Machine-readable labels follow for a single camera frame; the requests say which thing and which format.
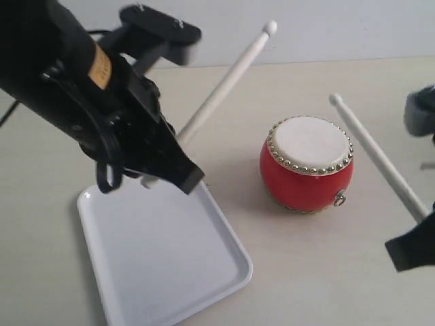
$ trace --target tray rim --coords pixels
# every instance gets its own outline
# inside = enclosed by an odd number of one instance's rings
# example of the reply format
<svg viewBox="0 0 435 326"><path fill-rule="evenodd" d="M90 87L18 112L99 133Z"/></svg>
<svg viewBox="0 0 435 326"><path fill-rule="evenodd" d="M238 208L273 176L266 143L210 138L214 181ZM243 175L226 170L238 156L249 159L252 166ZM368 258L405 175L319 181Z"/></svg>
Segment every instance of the tray rim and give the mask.
<svg viewBox="0 0 435 326"><path fill-rule="evenodd" d="M169 320L166 323L163 323L159 326L174 326L174 325L190 318L191 316L194 316L195 314L199 313L200 311L202 311L202 310L214 305L215 303L221 301L225 297L228 297L228 296L236 293L237 291L241 290L242 288L246 287L246 285L251 281L251 279L254 275L254 264L252 262L251 257L249 256L248 252L246 251L246 249L243 246L239 237L236 235L236 233L233 230L232 226L230 225L229 221L225 218L224 213L222 212L221 208L219 207L219 205L215 201L214 197L211 195L211 192L208 190L207 186L205 185L205 182L201 181L196 186L196 189L194 189L194 192L197 192L198 188L200 188L201 191L204 192L204 194L207 196L207 199L213 205L213 208L215 209L217 215L222 220L226 229L228 230L232 239L234 240L235 244L237 245L238 250L240 251L244 260L247 263L247 275L241 282L237 283L236 285L228 288L227 290L225 290L223 292L220 292L217 295L210 297L208 300L202 302L201 304L198 304L198 305L194 306L193 308L188 309L181 314L178 314L177 316L175 316L171 320ZM109 303L107 302L107 294L105 293L105 295L103 295L103 293L106 292L106 289L101 284L102 283L101 273L97 271L97 267L96 267L97 262L96 262L96 257L94 256L95 252L94 252L94 250L91 249L89 229L88 229L88 226L86 225L85 218L84 218L84 207L83 206L87 203L87 201L89 201L89 198L86 197L86 194L92 193L92 192L99 192L97 185L92 185L92 186L86 188L77 197L77 208L79 211L80 222L81 222L81 225L83 228L84 238L86 241L86 246L88 248L88 253L89 253L91 264L92 264L92 271L94 272L95 281L97 282L97 289L99 292L99 297L100 297L100 300L101 300L101 303L103 306L103 310L104 310L107 324L109 326L128 326L124 321L122 313L118 317L118 319L120 319L122 321L122 325L115 325L114 324L113 316L112 316L112 314L114 312L111 310L111 307L110 307Z"/></svg>

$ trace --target drumstick tip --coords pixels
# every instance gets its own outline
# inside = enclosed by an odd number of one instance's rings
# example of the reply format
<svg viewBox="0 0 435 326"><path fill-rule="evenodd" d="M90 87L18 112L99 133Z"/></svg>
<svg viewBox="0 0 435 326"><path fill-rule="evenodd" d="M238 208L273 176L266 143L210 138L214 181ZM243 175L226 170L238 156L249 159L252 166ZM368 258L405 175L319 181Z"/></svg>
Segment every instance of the drumstick tip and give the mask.
<svg viewBox="0 0 435 326"><path fill-rule="evenodd" d="M331 103L331 105L333 107L336 107L337 105L343 104L343 100L342 100L340 94L337 94L337 93L336 94L331 94L329 96L329 103Z"/></svg>
<svg viewBox="0 0 435 326"><path fill-rule="evenodd" d="M277 29L278 29L277 22L271 20L270 22L264 25L263 32L267 33L269 37L272 37L277 32Z"/></svg>

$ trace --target drumhead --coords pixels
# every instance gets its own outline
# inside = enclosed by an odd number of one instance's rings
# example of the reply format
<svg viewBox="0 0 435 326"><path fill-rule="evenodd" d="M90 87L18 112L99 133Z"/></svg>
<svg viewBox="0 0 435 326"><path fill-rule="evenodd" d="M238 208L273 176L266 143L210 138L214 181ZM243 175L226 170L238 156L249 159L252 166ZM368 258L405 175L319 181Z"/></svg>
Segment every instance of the drumhead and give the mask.
<svg viewBox="0 0 435 326"><path fill-rule="evenodd" d="M271 130L269 150L278 163L299 173L327 175L353 158L350 138L318 117L293 117Z"/></svg>

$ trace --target metal ring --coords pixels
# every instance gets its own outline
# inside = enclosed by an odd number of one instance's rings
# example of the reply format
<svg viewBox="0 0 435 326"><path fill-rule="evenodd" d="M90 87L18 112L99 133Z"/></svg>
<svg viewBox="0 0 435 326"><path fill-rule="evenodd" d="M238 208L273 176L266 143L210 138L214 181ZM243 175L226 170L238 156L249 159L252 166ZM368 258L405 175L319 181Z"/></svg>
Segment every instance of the metal ring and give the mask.
<svg viewBox="0 0 435 326"><path fill-rule="evenodd" d="M338 192L338 194L335 196L335 200L334 200L334 206L338 207L341 206L345 203L346 201L346 196L343 195L344 190L341 190Z"/></svg>

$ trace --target yellow label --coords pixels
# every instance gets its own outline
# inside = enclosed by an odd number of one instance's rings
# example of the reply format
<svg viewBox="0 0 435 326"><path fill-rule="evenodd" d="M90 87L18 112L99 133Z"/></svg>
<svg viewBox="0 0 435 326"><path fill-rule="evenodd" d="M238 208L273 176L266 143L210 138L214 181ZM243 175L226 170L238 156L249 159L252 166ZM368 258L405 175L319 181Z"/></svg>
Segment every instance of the yellow label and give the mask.
<svg viewBox="0 0 435 326"><path fill-rule="evenodd" d="M111 62L104 51L95 43L95 58L88 77L102 90L105 90L111 76Z"/></svg>

